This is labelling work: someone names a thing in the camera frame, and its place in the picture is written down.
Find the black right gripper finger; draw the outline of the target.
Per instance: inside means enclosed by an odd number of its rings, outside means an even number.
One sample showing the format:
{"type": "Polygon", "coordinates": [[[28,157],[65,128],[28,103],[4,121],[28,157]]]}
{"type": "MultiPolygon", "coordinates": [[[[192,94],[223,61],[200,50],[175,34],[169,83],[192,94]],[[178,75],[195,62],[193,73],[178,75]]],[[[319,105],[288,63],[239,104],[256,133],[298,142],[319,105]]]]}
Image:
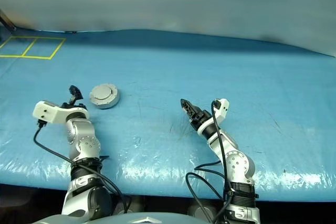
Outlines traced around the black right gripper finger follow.
{"type": "Polygon", "coordinates": [[[190,122],[195,123],[196,122],[196,116],[197,116],[197,107],[194,106],[190,101],[181,99],[181,107],[184,110],[184,112],[187,114],[190,122]]]}
{"type": "Polygon", "coordinates": [[[181,99],[181,107],[189,118],[201,118],[203,116],[203,111],[188,100],[181,99]]]}

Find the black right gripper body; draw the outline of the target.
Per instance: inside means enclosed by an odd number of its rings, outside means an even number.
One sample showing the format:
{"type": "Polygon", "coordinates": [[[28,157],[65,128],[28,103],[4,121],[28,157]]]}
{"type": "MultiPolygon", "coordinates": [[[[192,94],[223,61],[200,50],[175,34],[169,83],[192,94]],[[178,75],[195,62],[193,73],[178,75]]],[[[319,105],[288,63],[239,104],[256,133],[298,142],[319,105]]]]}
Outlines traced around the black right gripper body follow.
{"type": "Polygon", "coordinates": [[[194,130],[198,130],[201,125],[211,118],[211,114],[206,110],[192,109],[190,113],[190,124],[194,130]]]}

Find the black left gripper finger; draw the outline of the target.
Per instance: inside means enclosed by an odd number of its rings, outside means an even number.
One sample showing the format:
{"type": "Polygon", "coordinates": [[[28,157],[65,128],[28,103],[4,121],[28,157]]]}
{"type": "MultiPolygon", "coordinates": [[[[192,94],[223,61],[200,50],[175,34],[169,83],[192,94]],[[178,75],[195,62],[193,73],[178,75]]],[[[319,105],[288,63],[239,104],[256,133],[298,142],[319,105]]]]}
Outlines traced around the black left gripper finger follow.
{"type": "Polygon", "coordinates": [[[68,103],[69,105],[75,105],[76,101],[83,99],[81,91],[76,86],[71,85],[70,88],[69,88],[69,91],[70,91],[70,94],[71,94],[71,98],[70,98],[69,103],[68,103]]]}

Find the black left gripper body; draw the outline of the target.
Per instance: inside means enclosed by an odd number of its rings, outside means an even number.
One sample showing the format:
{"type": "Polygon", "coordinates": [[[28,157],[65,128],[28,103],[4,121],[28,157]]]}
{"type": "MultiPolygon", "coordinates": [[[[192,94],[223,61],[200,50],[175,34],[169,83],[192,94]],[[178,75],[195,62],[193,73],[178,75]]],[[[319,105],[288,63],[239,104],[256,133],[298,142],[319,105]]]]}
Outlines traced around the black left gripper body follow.
{"type": "Polygon", "coordinates": [[[83,103],[79,103],[78,105],[75,105],[75,104],[70,104],[70,103],[64,102],[61,105],[61,108],[62,109],[67,109],[67,110],[70,110],[70,109],[85,110],[86,106],[83,103]]]}

